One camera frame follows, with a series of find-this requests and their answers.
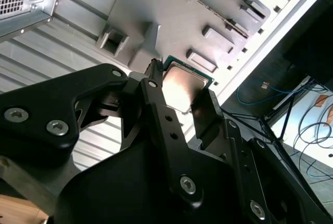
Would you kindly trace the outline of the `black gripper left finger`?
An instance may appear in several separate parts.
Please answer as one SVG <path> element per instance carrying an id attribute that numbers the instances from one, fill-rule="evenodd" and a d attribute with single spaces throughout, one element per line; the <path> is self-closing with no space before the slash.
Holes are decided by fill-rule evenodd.
<path id="1" fill-rule="evenodd" d="M 100 64 L 1 95 L 1 179 L 26 199 L 53 210 L 79 172 L 72 151 L 79 135 L 108 117 L 122 121 L 121 151 L 145 140 L 162 153 L 172 194 L 198 208 L 203 191 L 189 177 L 189 161 L 174 149 L 185 141 L 162 93 L 162 62 L 126 75 Z"/>

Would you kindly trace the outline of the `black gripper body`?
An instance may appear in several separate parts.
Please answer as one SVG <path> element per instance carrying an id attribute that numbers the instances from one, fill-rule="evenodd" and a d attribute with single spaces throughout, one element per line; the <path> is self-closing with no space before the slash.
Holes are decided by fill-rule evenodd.
<path id="1" fill-rule="evenodd" d="M 171 193 L 162 153 L 139 142 L 79 173 L 62 190 L 54 223 L 246 223 L 233 168 L 178 140 L 181 163 L 203 190 L 197 209 Z"/>

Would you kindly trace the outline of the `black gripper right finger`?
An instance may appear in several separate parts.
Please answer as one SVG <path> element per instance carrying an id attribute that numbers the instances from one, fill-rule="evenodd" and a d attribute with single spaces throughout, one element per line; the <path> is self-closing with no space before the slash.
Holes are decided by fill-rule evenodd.
<path id="1" fill-rule="evenodd" d="M 211 223 L 332 223 L 332 216 L 274 134 L 243 139 L 213 91 L 191 105 Z"/>

